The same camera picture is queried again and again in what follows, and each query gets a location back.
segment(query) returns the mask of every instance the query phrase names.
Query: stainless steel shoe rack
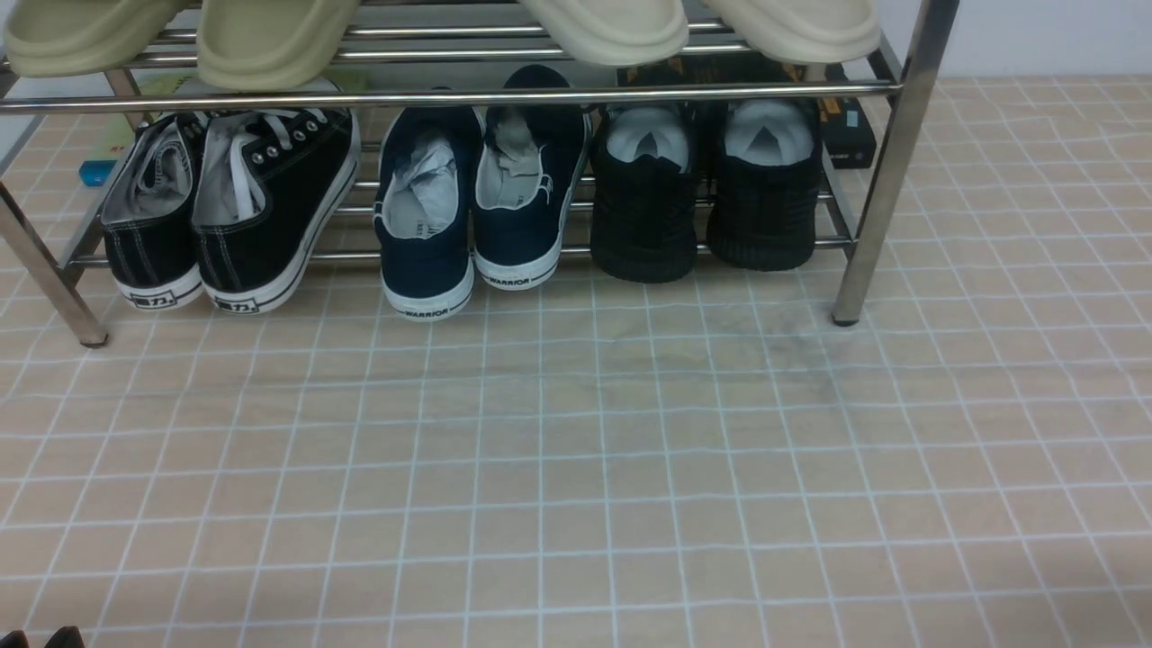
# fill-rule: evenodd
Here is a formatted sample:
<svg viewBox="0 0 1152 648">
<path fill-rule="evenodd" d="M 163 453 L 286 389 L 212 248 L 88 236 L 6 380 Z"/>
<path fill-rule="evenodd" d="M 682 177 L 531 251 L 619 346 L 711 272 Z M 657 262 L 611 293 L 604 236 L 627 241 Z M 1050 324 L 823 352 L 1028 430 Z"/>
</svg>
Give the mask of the stainless steel shoe rack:
<svg viewBox="0 0 1152 648">
<path fill-rule="evenodd" d="M 363 0 L 365 6 L 392 5 L 470 5 L 510 3 L 515 0 Z M 892 108 L 884 143 L 876 163 L 864 211 L 857 220 L 832 171 L 825 155 L 827 186 L 821 193 L 821 202 L 827 205 L 836 234 L 817 241 L 820 249 L 841 249 L 848 263 L 840 293 L 832 310 L 832 321 L 849 326 L 859 321 L 864 297 L 876 270 L 884 246 L 885 234 L 892 220 L 911 161 L 912 150 L 919 135 L 927 110 L 929 98 L 935 84 L 937 73 L 943 58 L 945 47 L 952 32 L 960 0 L 922 0 L 919 16 L 908 50 L 901 65 L 887 38 L 878 51 L 869 56 L 874 81 L 851 81 L 827 83 L 819 68 L 811 68 L 803 83 L 776 84 L 714 84 L 659 88 L 596 88 L 564 90 L 497 90 L 497 91 L 367 91 L 353 93 L 251 93 L 214 96 L 165 96 L 144 97 L 132 76 L 135 69 L 191 68 L 196 65 L 194 30 L 172 29 L 162 32 L 154 47 L 138 55 L 123 68 L 105 73 L 114 97 L 78 97 L 44 99 L 7 99 L 8 91 L 17 77 L 10 71 L 7 60 L 0 63 L 0 115 L 58 114 L 58 113 L 123 113 L 130 123 L 138 125 L 149 115 L 165 111 L 204 111 L 222 108 L 275 108 L 291 106 L 372 107 L 372 106 L 442 106 L 442 105 L 524 105 L 524 104 L 606 104 L 641 101 L 681 101 L 715 99 L 752 99 L 768 97 L 872 97 L 885 96 Z M 718 21 L 695 22 L 691 25 L 692 44 L 684 50 L 685 55 L 719 52 L 742 52 L 749 47 L 730 36 L 732 30 Z M 541 39 L 547 35 L 535 24 L 490 27 L 416 27 L 376 28 L 351 27 L 347 42 L 387 42 L 388 48 L 341 50 L 333 63 L 410 63 L 444 62 L 470 63 L 477 61 L 540 61 L 563 60 L 567 55 L 555 46 L 508 46 L 524 39 Z M 453 43 L 476 43 L 470 47 L 435 47 L 435 42 L 450 39 Z M 433 47 L 407 47 L 417 40 L 431 42 Z M 170 51 L 172 46 L 185 46 L 184 51 Z M 591 183 L 592 178 L 584 178 Z M 356 188 L 373 190 L 376 180 L 361 180 Z M 76 284 L 88 268 L 106 268 L 107 258 L 93 254 L 100 241 L 100 226 L 96 218 L 96 201 L 82 220 L 76 233 L 60 256 L 54 256 L 44 244 L 36 228 L 13 199 L 12 194 L 0 182 L 0 234 L 16 253 L 29 273 L 44 291 L 60 316 L 71 327 L 79 342 L 88 347 L 101 347 L 107 342 L 107 329 L 98 321 L 84 299 L 77 293 Z M 576 203 L 574 209 L 588 210 L 590 203 Z M 370 208 L 343 205 L 338 213 L 367 214 Z M 564 253 L 588 254 L 586 246 L 566 246 Z M 321 250 L 313 261 L 363 262 L 378 258 L 377 250 Z"/>
</svg>

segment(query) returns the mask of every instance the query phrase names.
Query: slipper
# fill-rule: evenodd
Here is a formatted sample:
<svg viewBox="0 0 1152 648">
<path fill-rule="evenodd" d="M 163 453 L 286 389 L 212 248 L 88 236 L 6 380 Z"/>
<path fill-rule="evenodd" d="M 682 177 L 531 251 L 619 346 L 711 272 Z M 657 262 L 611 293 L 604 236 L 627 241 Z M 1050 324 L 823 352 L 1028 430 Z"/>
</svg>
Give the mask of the slipper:
<svg viewBox="0 0 1152 648">
<path fill-rule="evenodd" d="M 873 0 L 703 0 L 749 45 L 788 63 L 839 63 L 880 46 Z"/>
<path fill-rule="evenodd" d="M 681 0 L 520 0 L 578 61 L 629 67 L 676 55 L 688 44 Z"/>
<path fill-rule="evenodd" d="M 21 0 L 3 44 L 21 76 L 70 76 L 123 65 L 189 0 Z"/>
<path fill-rule="evenodd" d="M 332 62 L 359 0 L 205 0 L 200 78 L 233 90 L 289 90 Z"/>
</svg>

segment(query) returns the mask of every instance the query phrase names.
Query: black box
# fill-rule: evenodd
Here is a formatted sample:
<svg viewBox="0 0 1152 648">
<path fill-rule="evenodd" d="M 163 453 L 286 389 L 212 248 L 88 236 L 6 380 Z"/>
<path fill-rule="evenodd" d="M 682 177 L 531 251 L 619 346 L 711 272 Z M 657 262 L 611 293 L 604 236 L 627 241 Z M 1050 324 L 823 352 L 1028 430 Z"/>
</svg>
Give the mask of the black box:
<svg viewBox="0 0 1152 648">
<path fill-rule="evenodd" d="M 779 63 L 757 52 L 734 52 L 699 56 L 675 56 L 644 68 L 667 67 L 688 83 L 782 83 L 799 81 L 804 76 L 803 66 Z M 619 85 L 635 81 L 643 68 L 621 69 L 616 74 Z M 828 66 L 828 81 L 846 81 L 844 68 Z M 855 98 L 818 100 L 824 143 L 835 168 L 869 168 L 876 157 L 876 134 L 867 115 Z"/>
</svg>

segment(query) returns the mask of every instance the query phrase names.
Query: tiled floor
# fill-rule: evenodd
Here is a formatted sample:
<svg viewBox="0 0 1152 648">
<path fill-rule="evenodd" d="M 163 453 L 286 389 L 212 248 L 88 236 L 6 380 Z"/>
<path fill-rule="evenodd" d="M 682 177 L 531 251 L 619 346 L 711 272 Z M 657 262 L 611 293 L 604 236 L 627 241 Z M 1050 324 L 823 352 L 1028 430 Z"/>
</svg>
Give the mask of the tiled floor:
<svg viewBox="0 0 1152 648">
<path fill-rule="evenodd" d="M 99 123 L 50 119 L 5 178 L 54 247 Z M 1152 78 L 946 82 L 851 330 L 838 253 L 650 288 L 577 262 L 432 326 L 370 268 L 255 319 L 138 315 L 93 271 L 114 340 L 84 352 L 5 248 L 0 627 L 1152 645 L 1150 184 Z"/>
</svg>

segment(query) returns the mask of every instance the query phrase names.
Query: white wall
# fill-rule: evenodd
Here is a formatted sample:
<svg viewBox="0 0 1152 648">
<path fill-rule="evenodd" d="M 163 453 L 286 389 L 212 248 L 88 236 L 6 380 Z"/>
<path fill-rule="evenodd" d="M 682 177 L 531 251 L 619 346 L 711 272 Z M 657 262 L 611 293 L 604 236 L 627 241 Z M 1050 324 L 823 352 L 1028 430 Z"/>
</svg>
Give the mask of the white wall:
<svg viewBox="0 0 1152 648">
<path fill-rule="evenodd" d="M 904 53 L 919 0 L 877 0 Z M 961 0 L 950 76 L 1152 74 L 1149 0 Z"/>
</svg>

